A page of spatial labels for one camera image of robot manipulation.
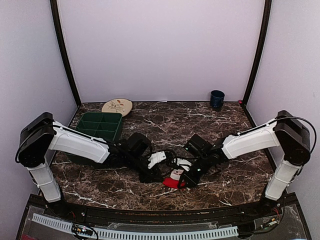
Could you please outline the green plastic divider tray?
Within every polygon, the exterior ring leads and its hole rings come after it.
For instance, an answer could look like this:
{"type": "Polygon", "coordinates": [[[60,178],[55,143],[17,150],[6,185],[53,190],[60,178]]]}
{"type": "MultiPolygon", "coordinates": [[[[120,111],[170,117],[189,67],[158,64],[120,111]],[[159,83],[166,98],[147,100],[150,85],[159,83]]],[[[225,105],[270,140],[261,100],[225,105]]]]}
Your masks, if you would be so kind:
{"type": "MultiPolygon", "coordinates": [[[[87,112],[81,116],[75,130],[105,141],[118,141],[122,133],[122,117],[121,113],[116,112],[87,112]]],[[[70,153],[66,156],[74,164],[92,166],[96,169],[118,168],[121,165],[114,157],[104,163],[97,163],[70,153]]]]}

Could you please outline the red Santa Christmas sock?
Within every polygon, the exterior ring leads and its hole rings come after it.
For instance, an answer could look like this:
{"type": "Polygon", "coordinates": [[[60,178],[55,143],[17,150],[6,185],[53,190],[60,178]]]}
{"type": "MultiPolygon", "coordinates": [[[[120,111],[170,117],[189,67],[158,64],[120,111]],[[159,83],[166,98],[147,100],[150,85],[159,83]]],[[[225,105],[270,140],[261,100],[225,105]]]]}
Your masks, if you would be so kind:
{"type": "Polygon", "coordinates": [[[181,174],[184,172],[182,169],[174,169],[170,173],[169,177],[166,177],[163,180],[163,184],[171,189],[178,189],[178,183],[181,177],[181,174]]]}

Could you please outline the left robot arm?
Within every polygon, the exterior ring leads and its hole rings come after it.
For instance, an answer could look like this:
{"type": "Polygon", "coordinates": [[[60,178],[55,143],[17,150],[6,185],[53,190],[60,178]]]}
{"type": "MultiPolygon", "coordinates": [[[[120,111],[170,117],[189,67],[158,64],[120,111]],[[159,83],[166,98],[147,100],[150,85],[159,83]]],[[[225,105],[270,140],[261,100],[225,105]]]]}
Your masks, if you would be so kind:
{"type": "Polygon", "coordinates": [[[135,132],[128,139],[106,141],[66,127],[55,121],[50,112],[44,112],[21,131],[15,162],[29,171],[51,210],[60,218],[67,218],[71,208],[63,201],[63,193],[47,164],[48,150],[79,156],[99,165],[120,160],[139,173],[142,183],[163,181],[156,165],[166,155],[152,153],[152,144],[143,134],[135,132]]]}

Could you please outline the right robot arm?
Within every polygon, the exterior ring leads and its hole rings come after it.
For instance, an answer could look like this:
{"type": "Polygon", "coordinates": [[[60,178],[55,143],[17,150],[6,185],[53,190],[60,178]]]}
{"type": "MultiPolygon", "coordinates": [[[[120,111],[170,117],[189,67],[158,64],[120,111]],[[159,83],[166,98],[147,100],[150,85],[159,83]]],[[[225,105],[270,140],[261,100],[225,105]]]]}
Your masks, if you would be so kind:
{"type": "Polygon", "coordinates": [[[218,164],[256,151],[280,147],[283,157],[280,165],[265,187],[262,201],[255,205],[255,213],[266,217],[275,208],[284,190],[310,160],[316,142],[311,142],[309,121],[291,115],[286,110],[268,122],[249,130],[221,137],[211,144],[199,135],[193,135],[184,145],[196,161],[181,174],[177,187],[196,186],[207,171],[218,164]]]}

